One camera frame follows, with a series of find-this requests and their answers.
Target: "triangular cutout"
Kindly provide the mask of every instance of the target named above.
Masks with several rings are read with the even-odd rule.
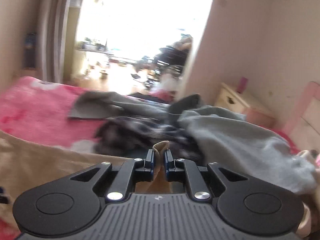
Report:
[[[80,173],[74,177],[71,178],[71,180],[77,180],[82,182],[88,182],[90,179],[93,178],[94,175],[97,174],[97,172],[100,170],[100,168],[94,168],[92,170]]]
[[[231,182],[247,180],[246,177],[241,176],[240,174],[235,173],[233,171],[229,171],[229,170],[227,170],[225,168],[219,168],[219,170],[227,178],[227,180],[229,180]]]

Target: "curtain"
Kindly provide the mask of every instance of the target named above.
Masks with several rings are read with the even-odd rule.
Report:
[[[70,0],[41,0],[36,67],[44,81],[62,83]]]

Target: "brown fabric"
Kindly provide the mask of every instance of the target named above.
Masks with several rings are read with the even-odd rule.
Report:
[[[154,189],[166,189],[169,183],[158,180],[162,159],[159,152],[168,148],[169,142],[161,142],[155,146],[157,166],[153,182],[140,182],[137,192],[151,192]],[[24,191],[44,183],[62,178],[74,172],[93,166],[100,162],[111,162],[114,166],[122,165],[128,160],[123,157],[77,153],[55,147],[43,146],[27,142],[0,131],[0,186],[5,189],[5,196],[10,204],[0,204],[0,218],[17,228],[12,215],[15,199]]]

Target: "tiled floor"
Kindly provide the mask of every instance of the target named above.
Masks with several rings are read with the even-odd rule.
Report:
[[[140,71],[140,79],[135,80],[131,74],[136,73],[132,65],[119,66],[117,63],[110,63],[110,67],[106,71],[107,79],[101,79],[100,69],[96,67],[88,74],[88,77],[78,81],[78,86],[83,88],[115,91],[121,95],[129,95],[131,93],[146,93],[143,85],[146,80],[147,72]]]

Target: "plaid shirt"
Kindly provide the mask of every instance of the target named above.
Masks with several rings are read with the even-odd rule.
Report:
[[[108,118],[98,129],[100,141],[95,147],[99,154],[125,157],[138,147],[152,148],[161,141],[170,141],[170,150],[175,159],[184,158],[202,165],[204,156],[195,140],[183,129],[161,123],[157,119],[141,116],[117,116]]]

